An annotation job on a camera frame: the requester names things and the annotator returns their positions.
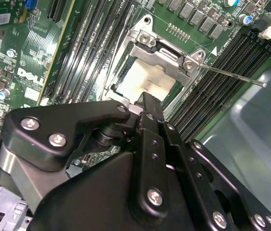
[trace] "green circuit board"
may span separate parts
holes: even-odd
[[[23,1],[0,1],[0,25],[18,23],[23,13]]]
[[[39,1],[35,9],[28,11],[25,22],[10,25],[0,40],[0,89],[10,92],[7,99],[0,100],[0,130],[10,110],[38,105],[46,71],[74,2],[67,1],[62,20],[54,23],[46,17],[49,1]]]
[[[265,15],[271,21],[271,7],[269,9],[267,7],[271,1],[268,0],[241,0],[235,7],[224,7],[223,1],[220,0],[178,0],[175,1],[178,7],[173,10],[171,6],[174,1],[133,1],[135,7],[128,26],[134,25],[145,14],[150,14],[153,17],[155,33],[189,54],[199,48],[204,49],[206,52],[204,63],[207,65],[214,64],[240,30],[242,25],[238,22],[239,15],[243,13],[251,15],[253,21]],[[0,4],[7,5],[10,10],[12,2],[0,2]],[[57,103],[51,99],[46,102],[43,100],[53,92],[64,58],[71,49],[79,20],[87,9],[86,4],[90,2],[90,4],[98,3],[99,5],[102,1],[68,0],[62,19],[55,22],[49,19],[49,6],[52,2],[51,0],[39,1],[34,9],[25,10],[27,14],[24,22],[9,25],[7,35],[0,40],[0,89],[4,86],[10,92],[7,99],[0,100],[0,130],[4,115],[12,109]],[[180,14],[186,4],[193,7],[193,13],[188,16],[188,19],[183,19]],[[24,8],[20,7],[20,4],[17,6],[19,7],[12,10],[17,12],[14,15],[19,18]],[[211,30],[202,27],[201,23],[198,25],[190,23],[195,17],[194,14],[199,11],[202,12],[202,19],[209,16],[215,26],[222,28],[220,34],[212,34]],[[111,56],[112,52],[109,52],[104,65],[96,74],[96,80],[92,82],[88,97],[90,101],[99,97]],[[198,80],[204,73],[205,71],[202,70]],[[175,84],[163,102],[164,107],[173,100],[181,88],[179,83]],[[186,97],[187,94],[180,99],[178,105]]]

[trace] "blue connector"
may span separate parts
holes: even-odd
[[[34,9],[36,7],[37,0],[26,0],[25,7],[28,9]]]

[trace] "black ram slot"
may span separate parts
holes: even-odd
[[[250,35],[239,33],[213,67],[252,77],[271,55],[271,49],[266,47],[252,40]],[[177,127],[185,142],[193,139],[244,84],[235,78],[207,71],[170,122]]]

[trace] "chip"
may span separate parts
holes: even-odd
[[[271,1],[267,3],[267,5],[264,8],[267,12],[271,12]]]
[[[206,6],[206,2],[205,2],[205,1],[201,1],[201,2],[199,3],[199,5],[198,5],[198,9],[199,9],[200,11],[202,11],[202,10],[205,8],[205,6]]]
[[[254,3],[252,2],[249,2],[248,5],[246,5],[244,11],[247,13],[247,14],[252,14],[254,12],[254,10],[256,9],[256,6]]]
[[[219,24],[222,24],[222,22],[225,20],[225,16],[224,15],[220,15],[220,17],[218,18],[218,20],[217,20],[217,23],[219,23]]]
[[[0,74],[1,74],[1,78],[6,78],[7,71],[6,70],[1,70]]]
[[[6,78],[7,79],[12,79],[13,77],[13,73],[12,72],[8,72],[7,75],[6,75]]]
[[[197,26],[203,17],[204,13],[202,13],[201,11],[196,11],[195,14],[192,16],[190,23]]]
[[[213,20],[211,18],[206,18],[199,29],[207,33],[212,25],[213,25]]]
[[[173,12],[177,11],[183,0],[172,0],[169,4],[169,9]]]
[[[186,3],[183,9],[180,11],[179,16],[183,19],[188,19],[193,9],[193,6],[191,6],[189,3]]]
[[[216,9],[211,8],[210,11],[207,13],[207,16],[210,17],[210,18],[212,18],[212,16],[214,15],[214,13],[216,13],[216,11],[217,11]]]
[[[210,33],[209,36],[210,36],[211,38],[213,38],[213,39],[217,39],[217,38],[220,36],[220,34],[223,32],[223,30],[224,30],[223,26],[216,25],[216,26],[213,28],[213,30],[212,30],[212,32]]]
[[[7,82],[0,80],[0,90],[6,88],[6,86],[7,86]]]

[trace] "screw hole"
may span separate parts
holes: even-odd
[[[199,53],[197,54],[197,56],[198,56],[198,58],[202,58],[202,57],[204,56],[204,53],[203,53],[203,52],[199,52]]]
[[[202,180],[202,179],[203,179],[202,174],[200,174],[200,173],[198,172],[198,173],[197,173],[197,178],[199,178],[200,180]]]
[[[122,106],[122,105],[118,105],[117,106],[117,109],[120,111],[120,112],[126,112],[126,109],[124,108],[124,106]]]
[[[151,158],[152,158],[153,160],[158,160],[158,155],[157,155],[157,154],[153,154],[153,155],[151,155]]]
[[[147,118],[150,120],[154,120],[154,116],[150,113],[146,114]]]
[[[150,18],[145,18],[145,19],[144,19],[144,23],[145,23],[146,25],[150,24]]]

